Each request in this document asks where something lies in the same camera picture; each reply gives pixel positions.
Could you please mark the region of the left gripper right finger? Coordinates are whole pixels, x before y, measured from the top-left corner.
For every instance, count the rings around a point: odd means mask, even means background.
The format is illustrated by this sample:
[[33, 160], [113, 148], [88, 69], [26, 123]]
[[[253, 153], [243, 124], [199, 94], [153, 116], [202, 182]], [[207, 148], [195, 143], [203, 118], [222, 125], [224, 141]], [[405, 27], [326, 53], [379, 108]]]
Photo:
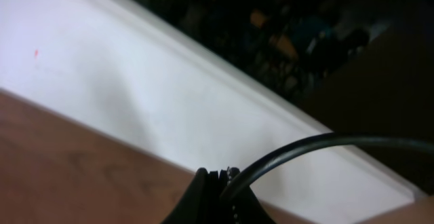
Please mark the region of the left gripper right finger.
[[275, 224], [265, 209], [247, 187], [231, 200], [222, 197], [223, 192], [240, 173], [238, 168], [227, 168], [220, 171], [220, 223], [222, 224]]

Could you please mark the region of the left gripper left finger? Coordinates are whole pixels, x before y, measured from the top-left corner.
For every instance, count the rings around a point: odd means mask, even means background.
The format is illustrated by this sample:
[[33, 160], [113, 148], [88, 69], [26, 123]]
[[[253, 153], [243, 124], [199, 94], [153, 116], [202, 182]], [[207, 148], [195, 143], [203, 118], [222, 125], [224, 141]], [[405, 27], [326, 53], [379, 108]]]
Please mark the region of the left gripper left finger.
[[185, 193], [162, 221], [163, 224], [206, 224], [215, 223], [219, 211], [218, 194], [220, 181], [218, 171], [208, 172], [205, 168], [196, 171]]

